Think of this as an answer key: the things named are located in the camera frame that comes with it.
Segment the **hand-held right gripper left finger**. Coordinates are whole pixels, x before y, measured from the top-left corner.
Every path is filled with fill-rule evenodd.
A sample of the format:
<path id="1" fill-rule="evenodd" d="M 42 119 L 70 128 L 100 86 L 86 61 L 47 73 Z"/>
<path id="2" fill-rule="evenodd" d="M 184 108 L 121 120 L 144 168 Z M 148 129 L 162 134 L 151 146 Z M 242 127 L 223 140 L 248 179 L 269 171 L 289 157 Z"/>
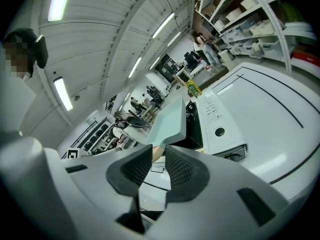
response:
<path id="1" fill-rule="evenodd" d="M 152 166 L 150 146 L 60 159 L 44 148 L 27 165 L 24 211 L 54 240 L 138 240 L 139 188 Z"/>

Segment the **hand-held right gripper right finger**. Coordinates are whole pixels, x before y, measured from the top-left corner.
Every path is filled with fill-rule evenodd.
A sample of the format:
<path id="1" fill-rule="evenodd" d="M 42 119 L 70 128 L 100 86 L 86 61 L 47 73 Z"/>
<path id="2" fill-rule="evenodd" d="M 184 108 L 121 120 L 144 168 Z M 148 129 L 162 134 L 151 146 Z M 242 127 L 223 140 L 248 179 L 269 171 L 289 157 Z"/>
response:
<path id="1" fill-rule="evenodd" d="M 166 148 L 171 189 L 147 231 L 152 240 L 268 240 L 294 208 L 237 162 L 176 146 Z"/>

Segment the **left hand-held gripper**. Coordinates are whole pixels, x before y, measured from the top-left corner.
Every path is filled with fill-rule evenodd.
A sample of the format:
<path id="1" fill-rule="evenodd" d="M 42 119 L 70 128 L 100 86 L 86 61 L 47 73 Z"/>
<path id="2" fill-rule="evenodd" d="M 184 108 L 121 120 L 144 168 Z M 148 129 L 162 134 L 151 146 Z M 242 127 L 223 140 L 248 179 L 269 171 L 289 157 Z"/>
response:
<path id="1" fill-rule="evenodd" d="M 62 156 L 62 159 L 75 159 L 78 158 L 80 154 L 79 148 L 69 148 L 66 153 Z"/>

